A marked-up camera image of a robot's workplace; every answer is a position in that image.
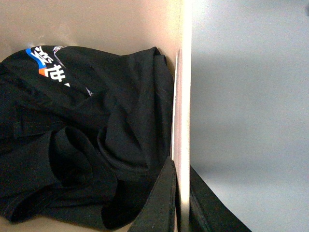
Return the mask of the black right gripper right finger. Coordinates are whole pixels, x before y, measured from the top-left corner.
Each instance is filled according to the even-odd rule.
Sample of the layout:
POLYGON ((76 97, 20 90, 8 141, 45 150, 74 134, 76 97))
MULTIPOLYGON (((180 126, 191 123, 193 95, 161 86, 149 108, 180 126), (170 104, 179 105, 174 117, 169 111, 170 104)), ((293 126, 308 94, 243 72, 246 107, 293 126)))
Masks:
POLYGON ((199 174, 190 168, 190 216, 192 232, 249 232, 214 194, 199 174))

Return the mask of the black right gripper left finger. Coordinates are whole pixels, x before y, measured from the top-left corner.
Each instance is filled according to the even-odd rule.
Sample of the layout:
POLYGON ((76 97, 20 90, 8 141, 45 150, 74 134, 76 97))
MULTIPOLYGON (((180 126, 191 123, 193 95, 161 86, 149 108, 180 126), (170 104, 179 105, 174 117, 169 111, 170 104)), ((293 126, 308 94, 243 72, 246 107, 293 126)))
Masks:
POLYGON ((167 157, 149 197, 130 232, 173 232, 175 229, 176 171, 167 157))

